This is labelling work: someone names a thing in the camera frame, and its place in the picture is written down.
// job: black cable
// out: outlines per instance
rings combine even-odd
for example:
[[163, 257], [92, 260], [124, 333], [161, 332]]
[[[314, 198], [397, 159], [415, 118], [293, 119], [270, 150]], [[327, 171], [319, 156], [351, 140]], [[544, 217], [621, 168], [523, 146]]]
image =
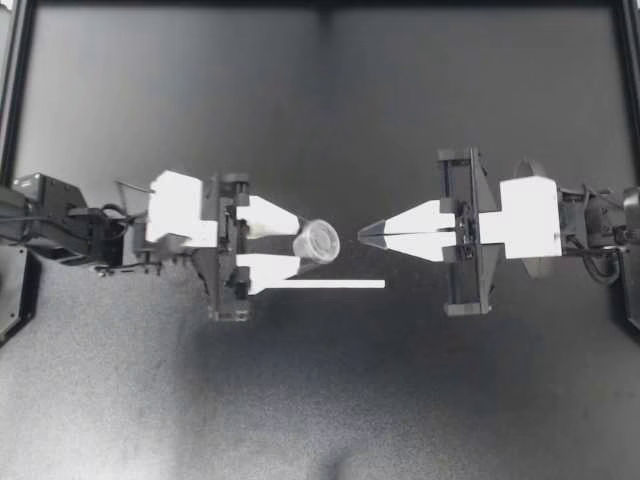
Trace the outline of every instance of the black cable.
[[597, 255], [597, 250], [587, 249], [577, 238], [569, 237], [567, 240], [578, 247], [578, 249], [572, 253], [576, 253], [582, 257], [582, 263], [593, 281], [600, 285], [610, 286], [618, 280], [620, 277], [620, 263], [617, 256], [613, 258], [611, 263], [613, 266], [612, 273], [605, 273], [601, 271], [594, 261], [594, 257], [596, 256], [610, 257], [614, 253], [613, 251], [611, 253], [603, 251], [600, 255]]
[[50, 222], [47, 217], [0, 217], [0, 223], [11, 222]]
[[122, 180], [116, 180], [116, 183], [118, 185], [122, 185], [123, 187], [127, 187], [130, 188], [131, 190], [137, 190], [138, 192], [143, 192], [143, 193], [156, 193], [153, 189], [151, 188], [145, 188], [145, 187], [140, 187], [138, 185], [134, 185], [133, 183], [128, 183], [128, 182], [123, 182]]

